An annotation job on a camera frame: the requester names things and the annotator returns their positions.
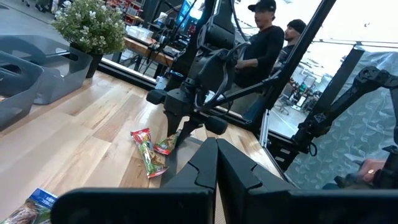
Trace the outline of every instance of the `black cap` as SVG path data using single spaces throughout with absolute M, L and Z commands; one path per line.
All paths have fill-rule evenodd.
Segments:
M 275 0 L 260 0 L 257 4 L 248 6 L 248 9 L 252 12 L 256 11 L 269 11 L 275 12 L 276 2 Z
M 295 29 L 297 32 L 301 34 L 307 25 L 301 19 L 294 19 L 290 23 L 288 23 L 287 26 Z

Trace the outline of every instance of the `green leaves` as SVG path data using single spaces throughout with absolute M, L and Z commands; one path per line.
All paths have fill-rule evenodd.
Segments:
M 121 11 L 98 0 L 64 2 L 52 25 L 65 40 L 91 54 L 111 54 L 125 48 Z

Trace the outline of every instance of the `black beanie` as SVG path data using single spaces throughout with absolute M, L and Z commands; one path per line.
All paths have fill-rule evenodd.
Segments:
M 301 19 L 294 19 L 290 23 L 288 23 L 287 26 L 295 29 L 297 32 L 301 34 L 307 25 Z

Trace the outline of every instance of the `gray bin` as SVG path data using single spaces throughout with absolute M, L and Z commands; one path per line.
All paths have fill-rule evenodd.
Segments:
M 39 35 L 0 36 L 0 50 L 40 65 L 44 72 L 34 103 L 47 105 L 79 89 L 92 57 Z
M 0 51 L 0 131 L 29 114 L 43 69 Z

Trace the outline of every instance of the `snack bar wrapper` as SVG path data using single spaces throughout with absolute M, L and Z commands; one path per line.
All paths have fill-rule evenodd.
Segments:
M 42 189 L 33 194 L 13 214 L 0 224 L 44 224 L 50 223 L 50 212 L 57 196 Z
M 169 155 L 173 149 L 175 148 L 175 143 L 177 143 L 177 138 L 181 133 L 181 129 L 179 129 L 175 134 L 167 137 L 163 141 L 159 141 L 155 144 L 154 150 L 158 153 Z
M 149 128 L 132 131 L 130 134 L 134 138 L 142 155 L 148 178 L 157 177 L 166 172 L 168 167 L 164 164 L 162 156 L 154 151 L 154 147 L 150 141 Z

